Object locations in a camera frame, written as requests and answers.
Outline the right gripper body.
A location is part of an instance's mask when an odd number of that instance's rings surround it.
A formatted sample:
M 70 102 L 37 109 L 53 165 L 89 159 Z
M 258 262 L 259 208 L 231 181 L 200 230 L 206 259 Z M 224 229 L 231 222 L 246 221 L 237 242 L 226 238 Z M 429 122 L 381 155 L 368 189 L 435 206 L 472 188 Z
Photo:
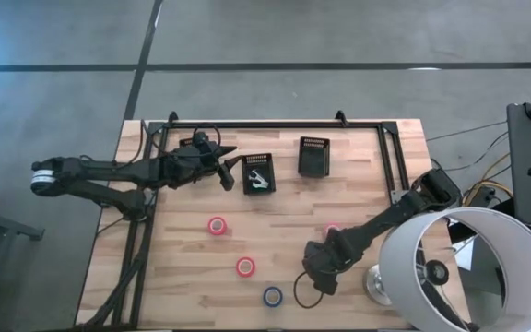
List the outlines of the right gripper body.
M 311 279 L 323 279 L 347 271 L 358 260 L 347 231 L 330 229 L 322 243 L 306 243 L 302 265 Z

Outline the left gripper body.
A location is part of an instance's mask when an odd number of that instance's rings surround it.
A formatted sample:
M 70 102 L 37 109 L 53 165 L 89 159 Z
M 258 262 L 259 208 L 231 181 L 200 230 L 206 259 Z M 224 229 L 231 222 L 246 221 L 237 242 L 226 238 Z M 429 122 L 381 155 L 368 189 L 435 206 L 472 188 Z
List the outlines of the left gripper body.
M 207 151 L 194 146 L 176 148 L 167 154 L 167 185 L 195 183 L 204 177 L 218 175 L 224 169 L 219 158 L 224 155 L 222 146 L 209 143 Z

